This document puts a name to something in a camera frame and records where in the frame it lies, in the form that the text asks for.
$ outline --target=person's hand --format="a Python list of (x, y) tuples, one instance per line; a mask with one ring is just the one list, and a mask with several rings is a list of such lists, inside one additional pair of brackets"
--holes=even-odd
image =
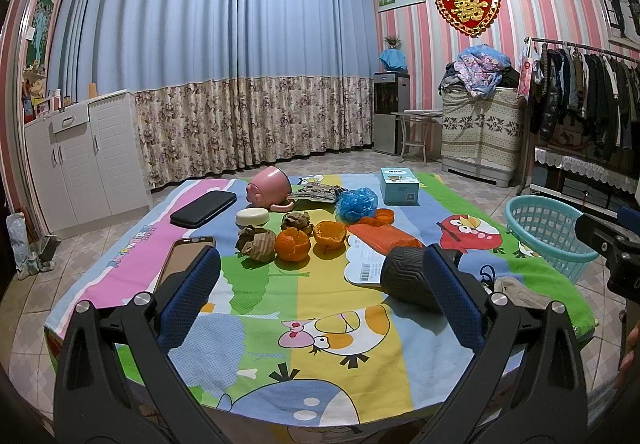
[(638, 344), (638, 338), (640, 338), (640, 321), (626, 338), (626, 348), (629, 348), (629, 352), (622, 360), (622, 364), (620, 364), (620, 370), (616, 378), (616, 384), (614, 385), (615, 389), (622, 388), (626, 383), (626, 374), (628, 374), (631, 366), (634, 364), (634, 358), (636, 357), (635, 350)]

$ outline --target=black case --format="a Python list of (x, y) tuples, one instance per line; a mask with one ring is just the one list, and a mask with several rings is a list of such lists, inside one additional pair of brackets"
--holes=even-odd
[(209, 191), (171, 213), (170, 221), (181, 228), (199, 228), (235, 202), (236, 194), (231, 191)]

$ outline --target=laundry basket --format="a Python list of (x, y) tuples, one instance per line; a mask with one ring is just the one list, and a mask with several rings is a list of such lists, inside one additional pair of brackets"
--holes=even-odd
[(537, 252), (571, 283), (598, 253), (575, 237), (575, 221), (582, 213), (564, 202), (537, 195), (507, 202), (504, 217), (511, 232)]

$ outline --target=striped wallpaper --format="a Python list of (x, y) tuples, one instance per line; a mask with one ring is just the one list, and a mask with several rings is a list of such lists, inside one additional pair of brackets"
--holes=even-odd
[[(0, 156), (2, 178), (12, 210), (28, 205), (25, 189), (30, 177), (25, 174), (24, 135), (20, 86), (27, 57), (25, 29), (31, 25), (37, 0), (11, 0), (0, 34)], [(56, 23), (59, 3), (54, 3), (47, 53)]]
[(447, 63), (470, 45), (487, 43), (516, 62), (524, 38), (560, 39), (605, 48), (640, 58), (608, 41), (600, 0), (502, 0), (500, 13), (482, 36), (469, 38), (440, 16), (434, 0), (378, 13), (378, 42), (397, 34), (411, 75), (412, 108), (436, 108), (442, 100), (438, 84)]

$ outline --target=barcode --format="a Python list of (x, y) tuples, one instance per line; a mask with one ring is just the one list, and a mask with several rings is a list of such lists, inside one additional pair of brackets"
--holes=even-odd
[(369, 264), (362, 264), (362, 268), (360, 269), (360, 281), (369, 281), (370, 270), (371, 266)]

